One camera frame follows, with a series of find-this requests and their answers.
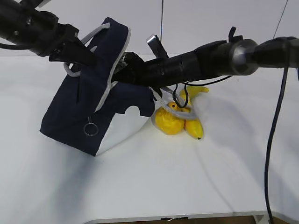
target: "white wall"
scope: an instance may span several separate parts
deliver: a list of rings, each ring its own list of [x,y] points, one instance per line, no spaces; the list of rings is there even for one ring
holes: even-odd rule
[[[146,39],[153,33],[160,33],[160,0],[52,0],[38,10],[50,11],[59,18],[60,23],[77,27],[79,37],[84,37],[106,17],[111,17],[132,29],[128,51],[138,54],[152,54]],[[0,49],[0,56],[21,55],[34,54]]]

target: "navy blue bag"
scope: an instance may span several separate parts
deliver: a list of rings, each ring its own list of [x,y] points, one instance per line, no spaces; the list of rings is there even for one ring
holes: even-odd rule
[[[88,48],[96,66],[67,75],[41,124],[41,133],[96,156],[138,132],[153,114],[149,88],[111,82],[130,38],[130,29],[106,18]]]

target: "metal ring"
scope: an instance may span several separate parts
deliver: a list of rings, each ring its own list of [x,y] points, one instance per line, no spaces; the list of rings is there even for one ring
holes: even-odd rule
[[[95,129],[96,129],[95,133],[93,133],[93,134],[88,134],[88,133],[86,132],[86,128],[87,128],[89,125],[92,125],[92,126],[95,127]],[[98,128],[98,126],[97,126],[96,124],[94,124],[94,123],[87,123],[87,124],[84,125],[84,127],[83,127],[83,132],[84,132],[85,135],[87,135],[87,136],[89,136],[89,137],[93,137],[93,136],[95,136],[95,135],[97,135],[97,134],[99,133],[99,128]]]

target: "black cable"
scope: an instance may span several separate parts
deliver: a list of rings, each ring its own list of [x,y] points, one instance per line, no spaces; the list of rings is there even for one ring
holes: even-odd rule
[[[181,104],[178,102],[178,99],[177,99],[177,89],[178,89],[178,84],[176,84],[176,88],[174,89],[174,91],[172,93],[172,99],[173,99],[173,101],[176,103],[176,105],[179,108],[185,108],[188,105],[188,101],[189,101],[189,93],[187,91],[187,85],[185,85],[185,87],[184,87],[184,91],[185,91],[185,95],[186,95],[186,100],[185,100],[185,104],[183,106],[181,106]]]
[[[211,85],[211,84],[214,84],[214,83],[218,83],[218,82],[221,82],[221,81],[224,81],[228,78],[231,78],[232,76],[226,76],[225,78],[221,78],[221,79],[218,79],[216,81],[213,81],[213,82],[210,82],[210,83],[204,83],[204,84],[190,84],[189,82],[187,83],[183,83],[185,85],[190,85],[190,86],[205,86],[205,85]]]
[[[285,68],[284,68],[284,74],[283,74],[283,77],[282,77],[282,83],[281,83],[281,87],[280,87],[278,102],[277,102],[277,106],[276,106],[276,109],[275,109],[274,118],[273,118],[273,122],[272,122],[272,125],[271,125],[271,130],[270,130],[270,134],[269,134],[269,138],[268,138],[266,160],[265,160],[265,171],[264,171],[264,193],[265,193],[266,207],[267,207],[267,211],[268,211],[268,215],[269,215],[269,219],[270,219],[269,220],[270,224],[274,224],[273,216],[272,216],[272,212],[271,212],[271,208],[270,208],[270,203],[269,203],[269,186],[268,186],[270,153],[271,153],[272,141],[273,141],[273,137],[274,137],[274,132],[275,132],[275,128],[276,128],[276,124],[277,124],[281,104],[282,104],[284,94],[285,94],[285,85],[286,85],[286,80],[287,80],[288,70],[289,70],[289,63],[290,63],[289,42],[287,42],[284,39],[282,39],[282,40],[285,41],[285,47],[286,47]]]
[[[7,49],[7,50],[29,50],[33,48],[35,45],[9,45],[0,43],[0,48]]]

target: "white table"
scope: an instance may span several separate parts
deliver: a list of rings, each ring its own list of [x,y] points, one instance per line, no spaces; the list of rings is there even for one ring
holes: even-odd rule
[[[159,30],[158,22],[154,27]],[[186,133],[166,136],[149,120],[96,158],[38,131],[64,76],[62,65],[46,58],[0,57],[0,223],[265,213],[265,148],[282,70],[234,77],[197,97],[194,106],[205,129],[200,141]],[[292,223],[299,220],[298,95],[298,79],[290,70],[273,141],[270,198],[274,215]]]

